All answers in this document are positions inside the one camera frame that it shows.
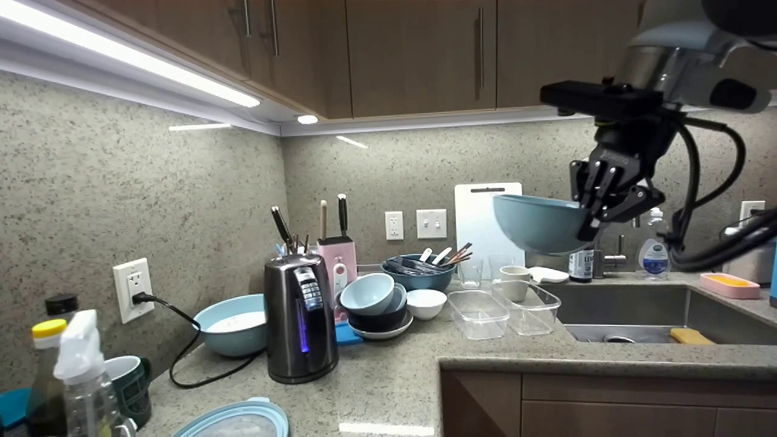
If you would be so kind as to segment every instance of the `wall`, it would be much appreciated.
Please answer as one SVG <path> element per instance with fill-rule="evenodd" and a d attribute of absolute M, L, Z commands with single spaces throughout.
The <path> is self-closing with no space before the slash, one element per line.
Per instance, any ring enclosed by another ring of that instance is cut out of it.
<path fill-rule="evenodd" d="M 770 174 L 777 168 L 777 112 L 757 117 L 696 113 L 735 126 L 749 140 L 749 164 L 744 179 L 720 202 L 704 206 L 689 231 L 689 251 L 709 243 L 720 231 L 735 221 L 740 200 L 777 202 L 777 184 Z M 729 139 L 696 134 L 703 147 L 703 192 L 729 174 L 733 147 Z M 290 183 L 290 208 L 297 231 L 318 232 L 318 202 L 335 202 L 338 192 L 349 195 L 349 229 L 357 241 L 360 264 L 375 264 L 389 254 L 423 251 L 426 245 L 455 245 L 455 184 L 458 183 L 507 183 L 517 179 L 524 195 L 568 196 L 568 163 L 587 158 L 593 150 L 590 122 L 511 123 L 444 130 L 400 130 L 352 135 L 366 147 L 352 147 L 331 135 L 286 139 L 285 163 Z M 677 208 L 688 187 L 684 147 L 676 143 L 661 161 L 656 184 L 669 195 L 666 217 Z M 383 241 L 383 211 L 405 214 L 405 241 Z M 449 208 L 446 241 L 416 238 L 416 208 Z M 649 229 L 633 224 L 609 226 L 601 248 L 618 251 L 618 236 L 627 238 L 627 254 L 633 254 Z M 565 268 L 563 257 L 533 257 Z"/>
<path fill-rule="evenodd" d="M 148 257 L 153 291 L 194 312 L 261 287 L 286 206 L 281 147 L 247 130 L 0 75 L 0 390 L 31 380 L 30 325 L 72 291 L 108 354 L 161 372 L 189 327 L 166 308 L 121 325 L 112 264 Z"/>

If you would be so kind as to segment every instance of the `black kettle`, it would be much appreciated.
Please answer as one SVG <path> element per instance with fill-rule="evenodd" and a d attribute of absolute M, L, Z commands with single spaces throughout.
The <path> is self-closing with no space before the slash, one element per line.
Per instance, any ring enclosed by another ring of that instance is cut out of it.
<path fill-rule="evenodd" d="M 331 287 L 318 254 L 286 254 L 265 264 L 267 372 L 304 384 L 338 366 Z"/>

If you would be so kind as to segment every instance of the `kitchen counter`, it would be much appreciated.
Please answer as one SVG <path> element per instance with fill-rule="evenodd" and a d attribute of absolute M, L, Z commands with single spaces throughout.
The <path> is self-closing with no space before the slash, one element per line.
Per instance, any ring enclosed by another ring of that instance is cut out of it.
<path fill-rule="evenodd" d="M 673 275 L 666 283 L 694 283 Z M 777 325 L 767 299 L 726 302 Z M 196 350 L 180 363 L 182 380 L 200 380 L 236 362 Z M 267 377 L 267 359 L 204 388 L 182 390 L 167 373 L 150 384 L 153 418 L 140 434 L 173 434 L 180 424 L 250 396 L 265 396 L 290 412 L 293 434 L 443 434 L 440 366 L 490 372 L 576 372 L 621 377 L 696 377 L 696 378 L 777 378 L 777 346 L 764 344 L 598 344 L 576 342 L 557 321 L 551 336 L 469 342 L 444 308 L 435 321 L 416 321 L 389 342 L 340 350 L 340 363 L 324 378 L 285 387 Z"/>

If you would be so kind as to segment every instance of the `bottle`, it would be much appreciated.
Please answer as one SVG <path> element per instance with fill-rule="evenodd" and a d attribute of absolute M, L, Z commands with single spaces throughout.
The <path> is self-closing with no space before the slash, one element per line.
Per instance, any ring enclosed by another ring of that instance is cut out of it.
<path fill-rule="evenodd" d="M 664 224 L 664 211 L 654 206 L 649 226 L 661 229 L 661 224 Z M 661 236 L 654 236 L 647 243 L 641 243 L 639 270 L 647 272 L 649 278 L 661 278 L 671 272 L 671 251 Z"/>
<path fill-rule="evenodd" d="M 59 338 L 66 331 L 64 319 L 42 321 L 31 327 L 38 366 L 26 402 L 26 428 L 31 437 L 61 437 L 69 433 L 64 384 L 53 378 Z"/>
<path fill-rule="evenodd" d="M 100 351 L 97 310 L 77 310 L 61 338 L 53 377 L 66 384 L 69 437 L 131 437 L 136 422 L 117 411 Z"/>
<path fill-rule="evenodd" d="M 593 248 L 584 248 L 584 251 L 568 254 L 568 278 L 590 281 L 593 278 L 593 263 L 596 263 Z"/>
<path fill-rule="evenodd" d="M 671 272 L 671 251 L 664 238 L 649 238 L 639 251 L 639 268 L 649 275 L 649 278 L 666 277 Z"/>

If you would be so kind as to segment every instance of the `sink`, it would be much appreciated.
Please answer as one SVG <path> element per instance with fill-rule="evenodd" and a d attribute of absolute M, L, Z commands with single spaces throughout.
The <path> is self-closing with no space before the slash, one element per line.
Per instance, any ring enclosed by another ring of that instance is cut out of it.
<path fill-rule="evenodd" d="M 688 325 L 720 344 L 777 344 L 777 325 L 683 283 L 558 287 L 558 321 L 580 342 L 673 342 Z"/>

